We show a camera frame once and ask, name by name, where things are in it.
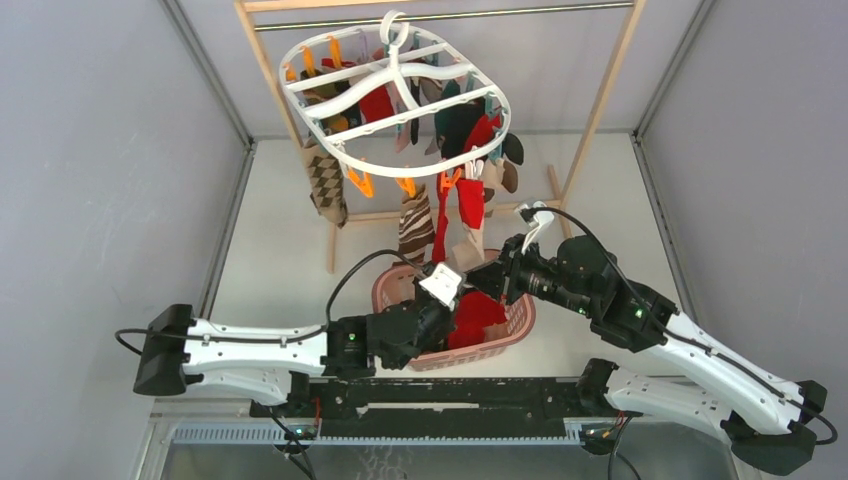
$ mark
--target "laundry basket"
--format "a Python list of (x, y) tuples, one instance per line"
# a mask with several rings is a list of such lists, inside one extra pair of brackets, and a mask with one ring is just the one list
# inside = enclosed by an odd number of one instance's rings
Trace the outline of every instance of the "laundry basket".
[[(498, 253), (497, 250), (486, 250), (487, 260), (497, 257)], [(374, 312), (379, 313), (386, 307), (411, 300), (415, 296), (415, 287), (412, 284), (414, 279), (415, 270), (409, 265), (398, 265), (383, 272), (374, 282), (374, 288), (371, 291)], [(533, 305), (533, 299), (529, 295), (523, 295), (518, 301), (507, 306), (506, 319), (506, 332), (502, 333), (501, 338), (470, 347), (420, 355), (410, 361), (409, 366), (413, 370), (422, 372), (500, 355), (506, 347), (526, 337), (533, 328), (536, 321), (536, 307)]]

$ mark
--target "gray wall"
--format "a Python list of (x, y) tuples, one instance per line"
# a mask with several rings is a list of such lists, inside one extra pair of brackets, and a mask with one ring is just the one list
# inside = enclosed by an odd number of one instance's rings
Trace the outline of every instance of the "gray wall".
[(2, 2), (0, 44), (2, 476), (127, 478), (112, 332), (201, 298), (243, 147), (155, 1)]
[[(846, 22), (845, 2), (719, 1), (646, 137), (699, 319), (775, 373), (823, 383), (843, 434)], [(794, 478), (844, 478), (846, 445)]]

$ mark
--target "wooden drying rack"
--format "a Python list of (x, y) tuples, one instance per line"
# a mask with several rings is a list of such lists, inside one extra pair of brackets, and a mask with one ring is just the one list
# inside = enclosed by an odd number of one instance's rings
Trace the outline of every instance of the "wooden drying rack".
[[(303, 24), (280, 24), (280, 25), (257, 25), (254, 16), (264, 12), (276, 12), (292, 9), (320, 8), (320, 7), (336, 7), (336, 6), (351, 6), (351, 5), (367, 5), (377, 3), (402, 3), (416, 0), (259, 0), (246, 1), (236, 0), (235, 7), (244, 28), (245, 35), (250, 42), (256, 60), (259, 63), (259, 68), (265, 77), (268, 87), (271, 89), (271, 95), (277, 103), (277, 107), (283, 116), (283, 121), (289, 131), (289, 136), (295, 142), (301, 154), (303, 154), (303, 139), (289, 110), (288, 103), (283, 98), (282, 89), (277, 77), (277, 69), (271, 65), (268, 59), (268, 52), (265, 49), (265, 43), (260, 38), (261, 32), (274, 30), (290, 30), (296, 28), (317, 28), (332, 26), (333, 23), (339, 22), (305, 22)], [(552, 166), (548, 166), (548, 180), (551, 184), (551, 193), (553, 198), (543, 200), (548, 206), (565, 209), (568, 204), (568, 199), (573, 191), (574, 183), (577, 175), (583, 166), (583, 162), (589, 153), (589, 148), (592, 145), (592, 140), (595, 137), (595, 131), (601, 121), (604, 109), (606, 108), (609, 96), (612, 93), (613, 86), (621, 70), (621, 65), (624, 63), (624, 57), (627, 53), (627, 48), (630, 46), (630, 41), (633, 38), (633, 32), (636, 30), (636, 25), (639, 23), (639, 17), (645, 6), (645, 0), (632, 0), (628, 2), (607, 2), (596, 4), (582, 5), (563, 5), (556, 7), (555, 11), (578, 11), (591, 9), (606, 9), (606, 8), (627, 8), (628, 12), (621, 24), (621, 30), (618, 34), (618, 40), (612, 50), (609, 63), (607, 64), (604, 76), (601, 79), (601, 84), (598, 88), (598, 93), (595, 96), (595, 102), (592, 105), (592, 110), (589, 113), (589, 119), (586, 122), (586, 128), (580, 138), (580, 144), (577, 146), (577, 151), (574, 154), (574, 160), (571, 163), (571, 169), (568, 172), (568, 177), (565, 179), (565, 184), (562, 188), (559, 187), (556, 171)], [(550, 11), (550, 7), (531, 7), (522, 9), (521, 13), (545, 13)], [(469, 15), (462, 14), (462, 17), (469, 16), (493, 16), (504, 14), (517, 14), (518, 12), (508, 12), (507, 10), (477, 12), (478, 14)], [(430, 16), (420, 16), (418, 20), (436, 20), (437, 18), (426, 18)], [(438, 19), (458, 18), (459, 16), (442, 15)], [(409, 21), (415, 21), (415, 16), (407, 17)], [(512, 212), (517, 203), (499, 204), (495, 207), (495, 213)], [(456, 208), (449, 209), (450, 212), (456, 213)], [(365, 223), (386, 220), (397, 220), (400, 218), (400, 212), (381, 212), (381, 213), (354, 213), (348, 215), (348, 224)], [(571, 226), (565, 218), (560, 217), (560, 227), (565, 238), (570, 238)], [(334, 273), (336, 268), (336, 242), (338, 241), (338, 228), (335, 225), (329, 225), (329, 238), (327, 242), (327, 271)]]

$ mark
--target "white wall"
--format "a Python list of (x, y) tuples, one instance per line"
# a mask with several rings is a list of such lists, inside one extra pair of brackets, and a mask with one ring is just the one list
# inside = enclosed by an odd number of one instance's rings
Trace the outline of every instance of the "white wall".
[[(700, 0), (648, 0), (610, 98), (602, 128), (635, 128)], [(232, 0), (183, 0), (192, 24), (254, 136), (285, 134)], [(260, 23), (381, 17), (391, 8), (441, 13), (579, 1), (426, 0), (266, 13)], [(447, 20), (419, 26), (444, 37), (500, 85), (513, 129), (582, 129), (618, 36), (624, 10)], [(333, 29), (262, 34), (271, 63), (297, 43)]]
[[(843, 435), (845, 6), (718, 2), (646, 138), (699, 320), (767, 369), (821, 382)], [(793, 478), (845, 478), (846, 445), (818, 447)]]
[(127, 478), (112, 332), (201, 298), (242, 145), (157, 2), (3, 2), (0, 44), (2, 476)]

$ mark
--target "white floor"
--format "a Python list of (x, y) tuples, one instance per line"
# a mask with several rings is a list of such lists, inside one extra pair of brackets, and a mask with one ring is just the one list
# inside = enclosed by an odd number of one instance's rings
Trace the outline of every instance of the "white floor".
[[(505, 202), (550, 197), (546, 165), (554, 165), (564, 180), (579, 141), (578, 135), (521, 138), (526, 163), (519, 167), (520, 188), (515, 195), (503, 198)], [(376, 139), (362, 148), (371, 154), (369, 161), (395, 158), (392, 141)], [(393, 164), (420, 162), (427, 141), (422, 138), (418, 146), (408, 147)], [(397, 246), (394, 221), (349, 225), (339, 232), (337, 273), (326, 273), (327, 222), (315, 213), (309, 191), (309, 182), (290, 142), (259, 143), (215, 300), (213, 321), (267, 327), (322, 323), (326, 299), (341, 276), (368, 253)], [(377, 183), (374, 199), (363, 198), (353, 188), (346, 190), (346, 198), (355, 213), (397, 210), (400, 190), (391, 180), (383, 180)], [(596, 137), (568, 210), (618, 256), (628, 277), (678, 301), (627, 135)], [(455, 233), (458, 219), (451, 225)], [(506, 238), (526, 231), (524, 224), (510, 215), (487, 220), (485, 227), (487, 247), (491, 248), (500, 248)], [(559, 228), (550, 229), (540, 242), (543, 253), (555, 255), (561, 241)], [(370, 312), (372, 284), (390, 262), (388, 258), (378, 259), (360, 270), (336, 300), (333, 318)], [(530, 335), (499, 357), (431, 372), (407, 369), (380, 371), (378, 375), (573, 377), (580, 375), (593, 357), (607, 358), (651, 375), (678, 373), (671, 365), (603, 343), (589, 331), (588, 321), (575, 313), (541, 301), (536, 305), (536, 325)]]

